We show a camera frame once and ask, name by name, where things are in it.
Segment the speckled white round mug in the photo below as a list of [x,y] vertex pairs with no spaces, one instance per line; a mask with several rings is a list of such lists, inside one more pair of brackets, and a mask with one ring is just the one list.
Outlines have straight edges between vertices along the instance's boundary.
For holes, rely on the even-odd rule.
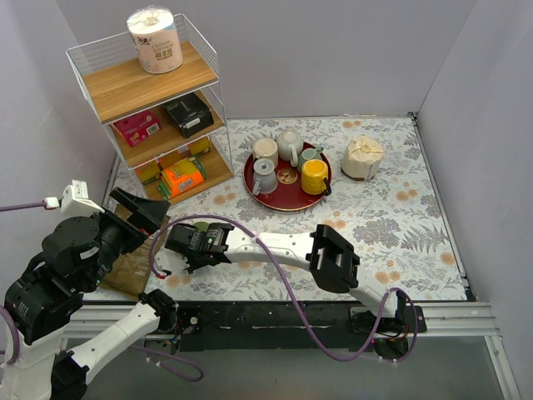
[[303,138],[295,129],[280,132],[276,137],[278,156],[293,167],[298,165],[298,158],[303,150]]

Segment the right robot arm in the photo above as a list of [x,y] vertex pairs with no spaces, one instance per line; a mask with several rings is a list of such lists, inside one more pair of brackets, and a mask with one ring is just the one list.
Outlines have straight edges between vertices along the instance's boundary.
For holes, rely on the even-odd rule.
[[270,261],[311,273],[323,291],[349,294],[376,315],[387,331],[399,329],[407,320],[406,300],[387,290],[361,265],[354,247],[334,228],[318,224],[314,232],[298,234],[247,232],[234,222],[212,222],[205,232],[178,223],[155,256],[158,267],[168,272],[182,268],[193,273],[221,263]]

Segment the yellow mug black handle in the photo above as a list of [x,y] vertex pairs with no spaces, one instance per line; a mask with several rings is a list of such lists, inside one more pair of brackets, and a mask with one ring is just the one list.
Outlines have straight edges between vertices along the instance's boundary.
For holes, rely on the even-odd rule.
[[303,163],[301,188],[309,195],[329,196],[331,194],[329,167],[324,161],[312,159]]

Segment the light green mug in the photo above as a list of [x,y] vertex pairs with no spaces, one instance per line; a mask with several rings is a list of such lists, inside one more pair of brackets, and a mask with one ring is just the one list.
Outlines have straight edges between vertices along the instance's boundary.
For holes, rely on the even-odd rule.
[[198,230],[198,231],[200,231],[200,232],[204,232],[204,233],[206,233],[207,230],[209,229],[209,225],[210,225],[209,222],[203,222],[203,221],[197,221],[197,222],[194,222],[194,223],[192,224],[192,226],[193,226],[196,230]]

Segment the grey blue mug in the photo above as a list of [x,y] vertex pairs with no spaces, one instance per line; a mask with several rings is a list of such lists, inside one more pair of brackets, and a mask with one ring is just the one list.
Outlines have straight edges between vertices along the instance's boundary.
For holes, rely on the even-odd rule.
[[269,194],[276,190],[277,179],[274,162],[268,158],[259,158],[253,164],[252,194]]

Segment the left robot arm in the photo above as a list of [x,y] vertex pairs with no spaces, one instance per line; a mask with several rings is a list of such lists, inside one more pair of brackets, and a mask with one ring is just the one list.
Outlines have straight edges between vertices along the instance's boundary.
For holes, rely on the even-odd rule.
[[61,197],[39,204],[65,216],[42,240],[42,250],[6,292],[1,314],[11,333],[1,365],[3,399],[80,399],[111,360],[148,333],[169,333],[177,305],[162,290],[142,293],[131,312],[74,349],[62,337],[83,296],[96,290],[113,264],[133,253],[162,226],[169,202],[116,187],[111,196],[126,219],[89,199],[87,184],[72,181]]

